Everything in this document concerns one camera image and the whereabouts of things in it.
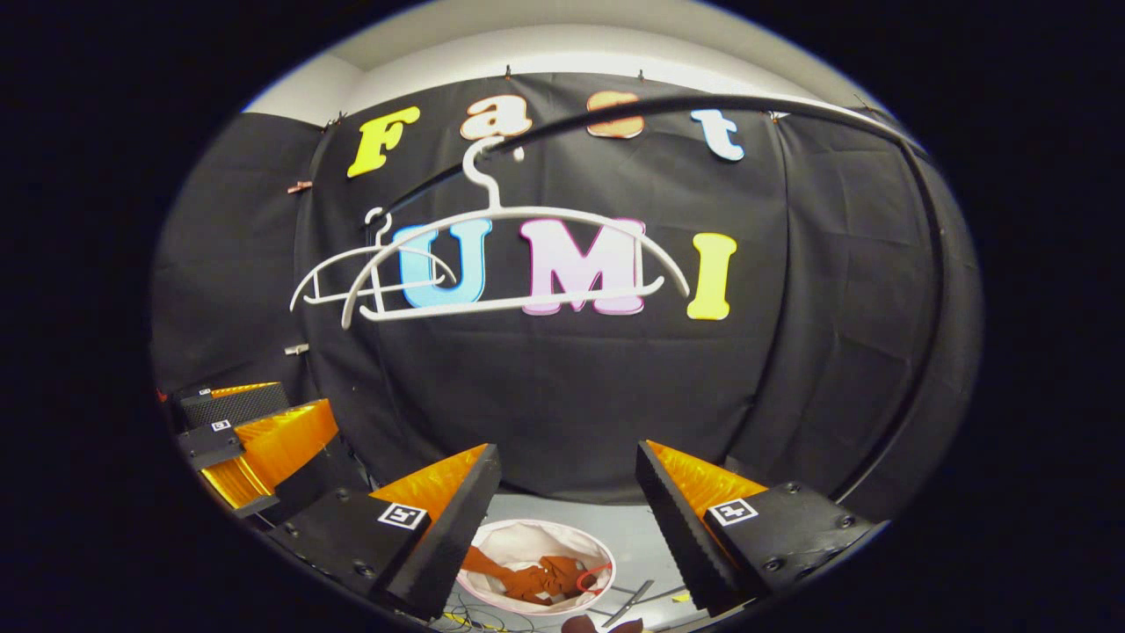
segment blue letter u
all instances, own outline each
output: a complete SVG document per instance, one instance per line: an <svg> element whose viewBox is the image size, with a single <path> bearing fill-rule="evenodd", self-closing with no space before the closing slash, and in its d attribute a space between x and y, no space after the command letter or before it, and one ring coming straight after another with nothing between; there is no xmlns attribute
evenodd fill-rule
<svg viewBox="0 0 1125 633"><path fill-rule="evenodd" d="M394 238L421 225L406 226L395 230ZM480 298L485 290L485 235L492 232L490 219L468 219L449 227L449 233L461 244L461 279L452 288L438 286L417 286L404 288L406 300L414 307L431 305L448 305L451 302L472 302ZM403 244L415 250L430 252L430 244L438 238L438 230L430 230ZM414 252L398 252L398 266L402 270L403 282L432 281L433 261Z"/></svg>

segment screw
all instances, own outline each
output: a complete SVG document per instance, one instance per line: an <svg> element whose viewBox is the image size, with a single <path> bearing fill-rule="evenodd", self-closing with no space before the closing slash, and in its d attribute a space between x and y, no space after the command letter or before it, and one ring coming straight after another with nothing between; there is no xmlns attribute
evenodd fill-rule
<svg viewBox="0 0 1125 633"><path fill-rule="evenodd" d="M363 561L352 561L352 564L354 566L353 569L356 570L356 573L362 576L363 578L375 578L375 570L371 569L371 566L364 563Z"/></svg>

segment laundry basket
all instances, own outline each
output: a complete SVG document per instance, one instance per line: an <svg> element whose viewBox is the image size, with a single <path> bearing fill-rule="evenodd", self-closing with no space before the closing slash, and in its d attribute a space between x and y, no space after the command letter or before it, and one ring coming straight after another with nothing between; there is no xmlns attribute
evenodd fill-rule
<svg viewBox="0 0 1125 633"><path fill-rule="evenodd" d="M512 570L539 564L542 557L570 557L586 568L595 581L577 597L550 606L516 600L504 595L500 580L461 570L457 581L482 602L522 615L559 615L585 611L594 605L613 585L616 573L613 554L597 539L585 532L557 523L534 519L511 519L483 525L472 537L472 545L496 563Z"/></svg>

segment orange cloth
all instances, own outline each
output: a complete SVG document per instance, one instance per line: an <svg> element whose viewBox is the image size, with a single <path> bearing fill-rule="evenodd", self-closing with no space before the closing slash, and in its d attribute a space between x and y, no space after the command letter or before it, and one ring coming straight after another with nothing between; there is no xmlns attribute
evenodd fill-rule
<svg viewBox="0 0 1125 633"><path fill-rule="evenodd" d="M582 589L578 588L578 577L585 570L579 569L580 563L577 560L568 557L543 557L539 559L539 566L541 567L511 570L470 545L461 569L492 576L504 584L506 590L504 595L508 598L537 605L552 604L548 599L540 598L538 594L546 593L549 596L561 594L566 598L582 594Z"/></svg>

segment yellow letter i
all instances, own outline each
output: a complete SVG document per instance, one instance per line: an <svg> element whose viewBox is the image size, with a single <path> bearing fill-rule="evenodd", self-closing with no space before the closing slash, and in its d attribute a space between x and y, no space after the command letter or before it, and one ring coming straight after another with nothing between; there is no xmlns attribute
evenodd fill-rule
<svg viewBox="0 0 1125 633"><path fill-rule="evenodd" d="M722 233L698 233L692 238L700 251L700 280L695 299L687 304L687 315L703 322L721 322L730 314L727 302L727 264L738 244Z"/></svg>

